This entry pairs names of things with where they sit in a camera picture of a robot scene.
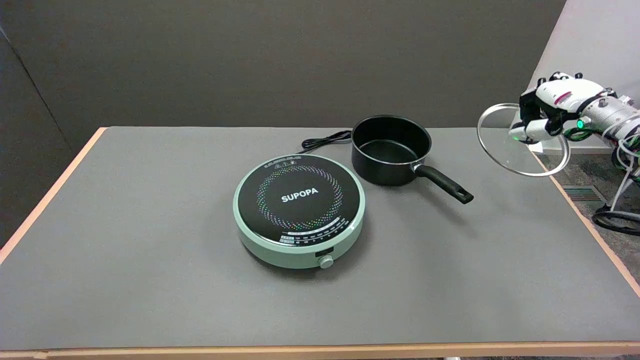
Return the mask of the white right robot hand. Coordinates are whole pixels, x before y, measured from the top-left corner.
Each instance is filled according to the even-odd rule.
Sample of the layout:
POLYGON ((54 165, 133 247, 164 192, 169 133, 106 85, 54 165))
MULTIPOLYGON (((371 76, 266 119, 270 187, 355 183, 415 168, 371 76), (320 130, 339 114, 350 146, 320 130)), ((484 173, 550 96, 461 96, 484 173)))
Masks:
POLYGON ((509 137, 526 145, 553 139, 562 134, 567 121, 578 121, 589 104, 608 97, 618 95, 584 79, 582 73, 556 71, 519 96, 519 121, 510 127, 509 137))

